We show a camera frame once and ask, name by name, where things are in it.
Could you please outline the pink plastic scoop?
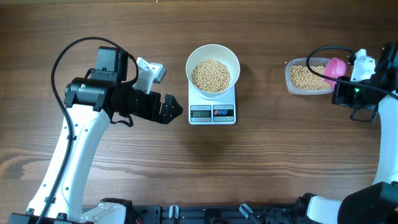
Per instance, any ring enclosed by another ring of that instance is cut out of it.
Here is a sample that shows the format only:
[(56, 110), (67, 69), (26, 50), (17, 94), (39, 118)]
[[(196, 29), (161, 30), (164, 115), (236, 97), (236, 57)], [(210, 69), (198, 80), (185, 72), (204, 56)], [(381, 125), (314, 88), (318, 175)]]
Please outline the pink plastic scoop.
[(326, 65), (323, 75), (328, 78), (344, 76), (346, 73), (346, 64), (338, 58), (332, 58)]

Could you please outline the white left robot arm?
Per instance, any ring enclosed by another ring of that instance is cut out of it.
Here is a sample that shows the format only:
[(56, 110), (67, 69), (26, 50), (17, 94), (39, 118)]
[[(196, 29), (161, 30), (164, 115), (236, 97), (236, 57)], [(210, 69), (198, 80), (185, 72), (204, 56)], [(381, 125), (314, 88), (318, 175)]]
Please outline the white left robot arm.
[(83, 194), (94, 154), (113, 115), (132, 126), (134, 116), (167, 124), (182, 114), (172, 95), (151, 90), (166, 69), (160, 63), (136, 58), (137, 77), (127, 83), (130, 55), (118, 48), (100, 47), (94, 68), (65, 89), (63, 128), (42, 185), (24, 214), (12, 213), (10, 223), (140, 223), (132, 202), (104, 198), (83, 211)]

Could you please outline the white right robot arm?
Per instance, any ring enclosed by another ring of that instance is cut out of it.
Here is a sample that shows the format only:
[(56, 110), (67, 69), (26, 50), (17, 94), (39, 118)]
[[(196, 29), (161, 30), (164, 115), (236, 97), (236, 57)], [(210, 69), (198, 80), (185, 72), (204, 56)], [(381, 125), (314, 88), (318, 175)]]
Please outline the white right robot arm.
[(397, 223), (397, 44), (383, 46), (377, 62), (351, 53), (350, 77), (336, 78), (332, 102), (366, 108), (381, 119), (379, 164), (371, 186), (342, 201), (304, 194), (291, 205), (160, 208), (161, 223)]

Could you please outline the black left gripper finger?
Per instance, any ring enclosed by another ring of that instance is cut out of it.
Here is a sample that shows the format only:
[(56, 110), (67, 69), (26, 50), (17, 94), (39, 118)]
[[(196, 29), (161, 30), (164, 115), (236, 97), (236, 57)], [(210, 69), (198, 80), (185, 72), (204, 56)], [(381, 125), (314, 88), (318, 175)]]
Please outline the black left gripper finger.
[(175, 105), (163, 105), (159, 115), (160, 124), (169, 124), (173, 119), (180, 116), (183, 113), (181, 106)]
[(172, 95), (166, 94), (161, 108), (162, 109), (176, 109), (178, 107), (179, 107), (179, 104), (178, 104), (176, 98)]

